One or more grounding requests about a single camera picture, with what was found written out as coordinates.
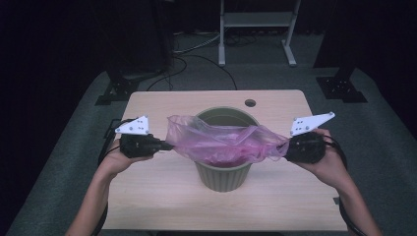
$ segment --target plastic bag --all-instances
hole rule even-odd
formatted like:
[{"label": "plastic bag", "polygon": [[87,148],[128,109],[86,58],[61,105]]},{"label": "plastic bag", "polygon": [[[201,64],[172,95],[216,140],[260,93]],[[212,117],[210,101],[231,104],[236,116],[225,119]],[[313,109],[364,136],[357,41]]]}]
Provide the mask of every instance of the plastic bag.
[{"label": "plastic bag", "polygon": [[216,167],[279,160],[289,145],[264,126],[211,126],[196,116],[177,115],[168,117],[165,141],[179,154]]}]

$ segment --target table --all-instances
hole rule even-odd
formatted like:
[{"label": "table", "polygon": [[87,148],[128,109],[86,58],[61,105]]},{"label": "table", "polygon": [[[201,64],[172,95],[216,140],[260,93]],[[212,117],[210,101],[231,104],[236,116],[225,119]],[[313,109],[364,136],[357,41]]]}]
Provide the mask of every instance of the table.
[{"label": "table", "polygon": [[218,44],[218,64],[226,64],[224,53],[224,29],[247,27],[288,27],[288,34],[281,41],[285,56],[290,67],[296,67],[294,55],[289,46],[297,21],[301,0],[296,0],[292,12],[265,12],[265,13],[227,13],[224,11],[224,0],[220,0],[220,40]]},{"label": "table", "polygon": [[[245,104],[256,102],[254,107]],[[300,90],[140,91],[123,119],[147,115],[162,140],[167,117],[232,106],[289,137],[294,117],[312,115]],[[228,193],[207,188],[193,161],[175,151],[133,164],[111,183],[104,229],[219,231],[346,231],[335,189],[286,161],[253,164],[243,185]]]}]

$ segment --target dark background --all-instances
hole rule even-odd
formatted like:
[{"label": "dark background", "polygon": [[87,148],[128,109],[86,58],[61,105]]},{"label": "dark background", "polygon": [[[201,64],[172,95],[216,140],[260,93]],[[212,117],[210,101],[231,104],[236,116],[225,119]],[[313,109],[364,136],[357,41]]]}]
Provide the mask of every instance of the dark background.
[{"label": "dark background", "polygon": [[[92,80],[109,64],[141,70],[166,68],[166,52],[160,44],[166,42],[160,42],[164,40],[160,31],[140,27],[141,21],[160,26],[150,20],[160,17],[152,7],[157,1],[98,2],[0,2],[5,128],[0,155],[0,234],[7,232],[25,202]],[[164,3],[163,15],[171,21],[160,30],[218,30],[218,2]],[[226,1],[228,11],[291,8],[292,1]],[[130,22],[135,19],[135,10],[143,11],[142,19]],[[409,111],[417,107],[413,96],[417,89],[416,10],[414,2],[404,0],[304,0],[296,26],[296,33],[326,32],[315,67],[338,67],[346,55],[353,58],[355,65],[375,80],[414,135],[417,129]],[[142,42],[132,43],[137,38]],[[150,41],[159,41],[150,47],[156,48],[156,53],[147,51]],[[151,64],[146,64],[144,57]]]}]

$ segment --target forearm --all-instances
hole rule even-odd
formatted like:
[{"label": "forearm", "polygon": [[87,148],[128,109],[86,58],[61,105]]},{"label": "forearm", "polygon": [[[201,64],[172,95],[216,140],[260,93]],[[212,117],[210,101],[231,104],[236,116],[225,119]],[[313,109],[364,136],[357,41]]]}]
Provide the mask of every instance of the forearm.
[{"label": "forearm", "polygon": [[96,172],[91,180],[83,203],[66,235],[91,235],[107,205],[112,177]]},{"label": "forearm", "polygon": [[349,181],[343,188],[337,189],[337,191],[347,215],[362,232],[368,236],[382,235],[353,181]]}]

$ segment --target gray carpet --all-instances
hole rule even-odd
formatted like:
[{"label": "gray carpet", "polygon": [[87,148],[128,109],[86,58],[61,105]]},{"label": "gray carpet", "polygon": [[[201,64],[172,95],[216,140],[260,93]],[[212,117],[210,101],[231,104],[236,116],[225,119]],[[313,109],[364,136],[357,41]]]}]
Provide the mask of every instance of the gray carpet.
[{"label": "gray carpet", "polygon": [[[290,68],[280,45],[283,36],[258,36],[255,43],[226,47],[226,66],[238,89],[299,89],[313,114],[333,111],[336,118],[323,125],[339,140],[349,172],[386,235],[417,235],[417,144],[380,95],[374,81],[356,70],[351,77],[368,103],[326,100],[316,77],[333,76],[336,69],[312,69],[321,35],[294,35],[291,47],[298,66]],[[207,40],[202,36],[177,36],[177,49]],[[217,48],[205,47],[186,55],[200,55],[216,62]],[[199,57],[181,57],[187,68],[162,80],[150,90],[234,89],[228,74]],[[169,74],[184,63],[174,59]],[[140,83],[147,90],[156,80]],[[112,119],[121,118],[126,101],[94,106],[109,83],[106,73],[90,85],[38,177],[8,235],[63,235],[83,199],[104,132]],[[283,235],[346,235],[340,232],[281,232]],[[103,235],[147,235],[140,231],[104,230]]]}]

